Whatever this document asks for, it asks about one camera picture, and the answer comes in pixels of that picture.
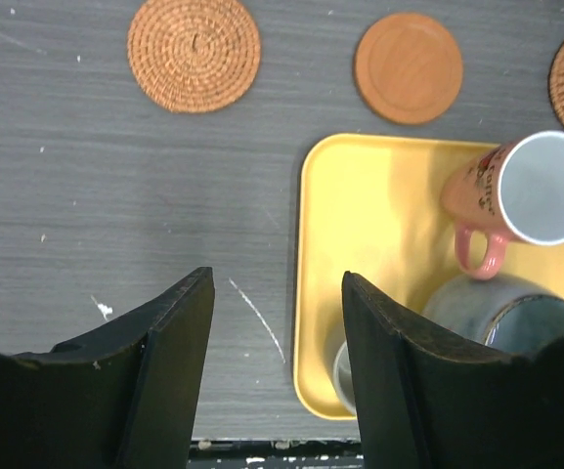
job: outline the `tray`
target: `tray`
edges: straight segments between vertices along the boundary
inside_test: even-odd
[[[460,164],[495,145],[338,134],[310,151],[301,175],[293,368],[297,396],[310,411],[353,418],[323,362],[325,338],[342,321],[344,272],[363,275],[419,312],[459,274],[440,189]],[[474,236],[473,257],[484,250],[485,239]],[[564,244],[512,243],[503,271],[564,297]]]

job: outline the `mug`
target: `mug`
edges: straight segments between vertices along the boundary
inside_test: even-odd
[[[535,352],[564,336],[564,300],[520,277],[456,277],[429,299],[422,315],[451,332],[510,354]]]
[[[356,415],[349,349],[342,323],[333,329],[325,341],[325,367],[336,396],[352,415]]]
[[[441,193],[456,220],[456,258],[478,279],[495,276],[510,241],[564,242],[564,132],[547,130],[502,145],[457,169]],[[470,239],[485,234],[481,266],[469,263]]]

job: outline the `wood grain surface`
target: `wood grain surface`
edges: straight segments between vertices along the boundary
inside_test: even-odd
[[[194,437],[357,437],[355,423],[311,415],[292,386],[301,162],[337,132],[499,142],[559,128],[546,79],[564,0],[244,4],[263,41],[253,88],[177,115],[128,67],[140,0],[0,0],[0,352],[48,351],[104,322],[93,299],[113,318],[209,265]],[[352,79],[363,32],[399,11],[440,21],[464,58],[456,103],[420,127],[374,115]]]

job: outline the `mug handle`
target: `mug handle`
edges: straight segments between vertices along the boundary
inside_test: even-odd
[[[478,280],[488,280],[499,273],[505,258],[505,249],[509,239],[500,234],[486,233],[486,254],[481,266],[471,268],[469,264],[470,238],[475,230],[456,224],[456,257],[461,269]]]

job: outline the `tray rim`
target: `tray rim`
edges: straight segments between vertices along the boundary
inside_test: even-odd
[[[305,408],[307,408],[310,412],[314,415],[331,421],[352,421],[356,420],[357,417],[354,415],[345,415],[342,417],[334,417],[326,413],[322,413],[316,410],[308,400],[306,400],[305,396],[303,396],[303,392],[301,390],[301,386],[299,386],[299,364],[298,364],[298,355],[299,355],[299,337],[301,335],[301,321],[297,320],[297,314],[299,311],[299,303],[300,299],[302,298],[302,282],[301,279],[303,277],[302,269],[299,269],[299,264],[301,259],[304,256],[304,243],[305,243],[305,185],[306,185],[306,168],[310,165],[312,160],[315,158],[315,155],[319,154],[323,147],[327,147],[331,144],[335,144],[337,141],[343,141],[346,139],[358,139],[362,141],[374,141],[378,140],[379,142],[383,143],[409,143],[409,142],[424,142],[427,145],[454,145],[454,146],[464,146],[464,147],[478,147],[478,146],[487,146],[489,149],[492,146],[496,147],[500,144],[491,143],[491,142],[474,142],[474,141],[461,141],[461,140],[441,140],[441,139],[420,139],[416,137],[401,137],[401,136],[389,136],[389,135],[379,135],[379,134],[356,134],[351,132],[341,132],[336,134],[328,135],[327,137],[322,138],[318,142],[314,144],[314,146],[308,151],[303,163],[301,165],[301,181],[299,184],[299,223],[297,225],[298,236],[297,236],[297,255],[296,255],[296,287],[295,287],[295,301],[294,301],[294,344],[292,347],[292,382],[294,386],[295,394],[299,399],[299,402],[303,404]]]

